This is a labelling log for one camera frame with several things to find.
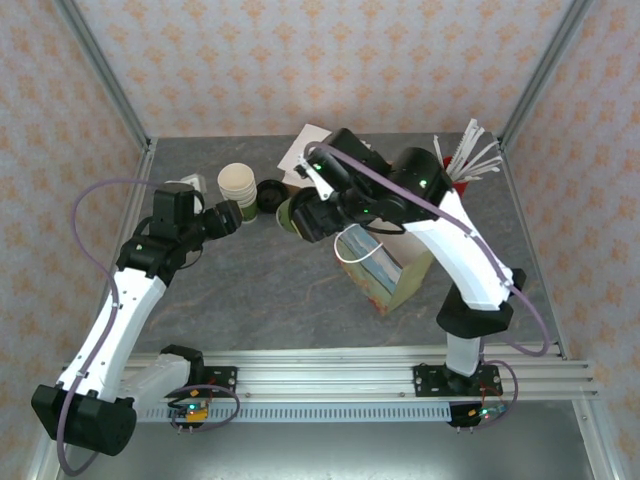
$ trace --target gray countertop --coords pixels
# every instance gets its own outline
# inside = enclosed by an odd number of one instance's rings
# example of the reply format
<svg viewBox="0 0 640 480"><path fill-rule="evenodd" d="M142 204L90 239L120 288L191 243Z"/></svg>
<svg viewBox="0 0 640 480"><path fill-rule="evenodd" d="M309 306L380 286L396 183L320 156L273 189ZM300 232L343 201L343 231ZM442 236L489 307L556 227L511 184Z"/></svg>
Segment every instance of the gray countertop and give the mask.
<svg viewBox="0 0 640 480"><path fill-rule="evenodd" d="M443 154L452 154L460 134L439 134ZM295 137L161 139L150 179L204 175L212 205L222 200L216 177L232 162L253 168L256 181L282 178L276 165ZM433 134L371 134L362 139L393 161L406 147L433 151ZM476 150L492 137L485 134ZM504 174L491 173L469 186L463 204L469 217L508 266L528 275L525 293L557 336L551 308L537 278L531 253ZM145 198L143 214L150 211ZM261 214L226 238L207 243L202 258L179 272L145 324L136 352L157 352L169 343L200 350L370 347L444 344L435 316L451 285L434 263L421 289L405 304L381 316L349 279L330 239L310 244L284 232L273 215ZM510 333L518 341L541 337L532 316L517 300Z"/></svg>

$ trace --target floor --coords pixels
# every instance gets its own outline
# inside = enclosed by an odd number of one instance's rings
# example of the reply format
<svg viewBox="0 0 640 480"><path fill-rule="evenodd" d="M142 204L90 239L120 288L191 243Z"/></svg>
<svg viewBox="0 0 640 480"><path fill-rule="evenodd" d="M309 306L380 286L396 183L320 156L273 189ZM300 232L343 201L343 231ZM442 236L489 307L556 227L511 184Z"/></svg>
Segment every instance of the floor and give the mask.
<svg viewBox="0 0 640 480"><path fill-rule="evenodd" d="M86 452L73 449L72 465ZM138 425L92 480L593 480L571 402L519 403L473 435L444 423L230 424L177 435Z"/></svg>
<svg viewBox="0 0 640 480"><path fill-rule="evenodd" d="M452 154L459 134L438 134L443 154ZM282 178L276 165L294 137L176 138L158 142L150 178L179 179L204 175L209 205L221 201L216 187L220 169L243 162L256 180ZM362 135L388 161L406 147L433 151L433 134ZM485 134L477 150L493 140ZM150 212L150 194L143 213ZM552 337L555 322L536 277L511 192L504 174L492 173L471 184L463 204L500 259L528 274L526 294L546 319ZM169 343L200 350L368 347L444 344L435 322L451 280L436 263L421 289L405 304L381 316L349 279L327 239L307 243L284 232L273 215L262 214L235 234L205 245L198 263L176 275L149 317L135 352L157 352ZM510 333L517 340L538 341L530 314L511 302Z"/></svg>

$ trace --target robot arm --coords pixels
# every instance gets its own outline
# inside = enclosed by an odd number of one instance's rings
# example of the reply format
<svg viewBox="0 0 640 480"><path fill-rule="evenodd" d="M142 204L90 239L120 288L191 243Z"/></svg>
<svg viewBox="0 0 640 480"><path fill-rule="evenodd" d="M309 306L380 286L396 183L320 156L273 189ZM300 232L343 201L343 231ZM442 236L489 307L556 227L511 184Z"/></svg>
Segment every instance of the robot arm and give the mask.
<svg viewBox="0 0 640 480"><path fill-rule="evenodd" d="M118 315L106 339L114 299L107 298L84 345L54 387L40 385L31 405L52 439L66 416L64 442L107 455L117 455L135 428L136 410L190 384L201 355L168 347L154 365L121 382L125 364L147 317L186 263L189 252L208 240L230 235L242 223L235 202L203 210L202 194L184 183L167 183L154 192L153 215L144 219L120 250L114 275L119 294ZM84 363L102 343L85 373ZM73 392L78 376L82 380ZM63 402L73 395L65 415Z"/></svg>
<svg viewBox="0 0 640 480"><path fill-rule="evenodd" d="M430 152L408 148L389 165L349 130L338 130L323 143L438 206L464 223L471 235L480 236L451 180ZM319 241L353 223L366 228L381 218L415 235L432 251L454 281L437 316L447 332L446 367L454 374L471 377L479 363L481 337L508 328L513 314L507 303L510 287L522 287L524 272L509 269L493 256L508 280L503 282L471 235L319 148L308 158L301 157L296 170L315 185L301 190L290 203L292 223L305 240Z"/></svg>

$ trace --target paper cup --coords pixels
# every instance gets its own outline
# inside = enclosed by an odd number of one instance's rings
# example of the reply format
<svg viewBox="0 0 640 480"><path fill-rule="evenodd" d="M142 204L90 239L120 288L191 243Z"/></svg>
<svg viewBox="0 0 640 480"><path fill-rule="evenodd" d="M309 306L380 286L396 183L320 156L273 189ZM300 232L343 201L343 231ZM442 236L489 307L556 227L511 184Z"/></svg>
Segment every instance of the paper cup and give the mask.
<svg viewBox="0 0 640 480"><path fill-rule="evenodd" d="M251 185L255 186L253 170L244 163L231 163L218 174L220 190L229 193L245 191Z"/></svg>
<svg viewBox="0 0 640 480"><path fill-rule="evenodd" d="M218 174L220 193L227 200L234 200L242 210L244 223L255 220L258 214L258 190L253 170L244 163L231 163Z"/></svg>

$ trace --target patterned wallpaper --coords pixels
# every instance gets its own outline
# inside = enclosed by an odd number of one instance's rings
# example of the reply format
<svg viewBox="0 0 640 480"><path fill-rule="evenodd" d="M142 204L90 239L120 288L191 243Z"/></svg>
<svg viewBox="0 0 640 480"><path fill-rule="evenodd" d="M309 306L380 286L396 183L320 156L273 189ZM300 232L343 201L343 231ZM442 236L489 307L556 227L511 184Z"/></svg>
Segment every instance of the patterned wallpaper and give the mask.
<svg viewBox="0 0 640 480"><path fill-rule="evenodd" d="M640 472L640 3L598 0L509 156L571 353Z"/></svg>
<svg viewBox="0 0 640 480"><path fill-rule="evenodd" d="M80 0L152 136L505 125L570 0Z"/></svg>
<svg viewBox="0 0 640 480"><path fill-rule="evenodd" d="M69 232L77 193L133 175L138 148L52 0L0 3L0 465L24 478L29 407L80 347L104 281ZM81 236L110 260L126 189L87 199Z"/></svg>

